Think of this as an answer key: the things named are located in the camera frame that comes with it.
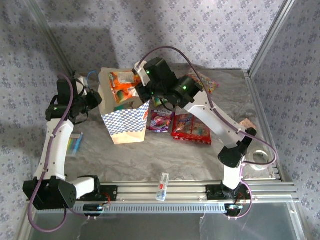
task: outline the blue checkered paper box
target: blue checkered paper box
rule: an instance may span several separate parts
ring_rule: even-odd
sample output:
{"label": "blue checkered paper box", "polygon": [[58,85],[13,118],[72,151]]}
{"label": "blue checkered paper box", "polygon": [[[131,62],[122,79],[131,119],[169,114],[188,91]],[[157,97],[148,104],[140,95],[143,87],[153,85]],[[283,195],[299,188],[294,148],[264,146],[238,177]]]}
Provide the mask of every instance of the blue checkered paper box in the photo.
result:
{"label": "blue checkered paper box", "polygon": [[[104,124],[114,144],[138,143],[145,140],[149,101],[142,103],[139,97],[132,97],[117,104],[110,88],[109,73],[121,72],[122,69],[102,68],[99,74],[98,92],[102,97],[99,110]],[[131,103],[134,109],[115,110],[115,107]]]}

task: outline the wall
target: wall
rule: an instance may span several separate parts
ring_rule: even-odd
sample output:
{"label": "wall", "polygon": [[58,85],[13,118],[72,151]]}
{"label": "wall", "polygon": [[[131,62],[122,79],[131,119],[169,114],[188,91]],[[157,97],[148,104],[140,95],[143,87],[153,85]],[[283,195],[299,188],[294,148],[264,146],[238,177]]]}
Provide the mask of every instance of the wall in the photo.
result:
{"label": "wall", "polygon": [[[248,69],[283,0],[37,0],[77,71],[129,67],[176,46],[194,64]],[[175,52],[161,57],[184,63]]]}
{"label": "wall", "polygon": [[23,1],[2,0],[0,9],[0,239],[13,239],[60,67]]}
{"label": "wall", "polygon": [[254,80],[283,169],[320,239],[320,2],[296,2]]}

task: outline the red snack bag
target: red snack bag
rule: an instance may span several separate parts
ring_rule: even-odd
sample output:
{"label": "red snack bag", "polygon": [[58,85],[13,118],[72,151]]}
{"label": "red snack bag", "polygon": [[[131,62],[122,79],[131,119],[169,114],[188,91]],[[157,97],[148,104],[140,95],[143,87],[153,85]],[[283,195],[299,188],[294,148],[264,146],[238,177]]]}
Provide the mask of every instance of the red snack bag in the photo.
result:
{"label": "red snack bag", "polygon": [[192,114],[176,115],[171,136],[174,139],[211,145],[210,129]]}

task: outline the floral wallpaper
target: floral wallpaper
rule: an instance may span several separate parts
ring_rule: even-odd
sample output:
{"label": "floral wallpaper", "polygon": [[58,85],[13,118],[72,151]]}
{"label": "floral wallpaper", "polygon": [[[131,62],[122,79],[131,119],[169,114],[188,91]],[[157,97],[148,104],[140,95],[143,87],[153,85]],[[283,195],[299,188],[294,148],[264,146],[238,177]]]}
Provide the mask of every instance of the floral wallpaper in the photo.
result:
{"label": "floral wallpaper", "polygon": [[[131,68],[171,45],[206,68],[248,69],[283,0],[37,0],[77,71]],[[159,51],[171,63],[176,52]]]}
{"label": "floral wallpaper", "polygon": [[320,239],[320,2],[297,0],[254,76],[284,171]]}
{"label": "floral wallpaper", "polygon": [[45,142],[59,63],[23,1],[0,1],[0,239],[14,238]]}

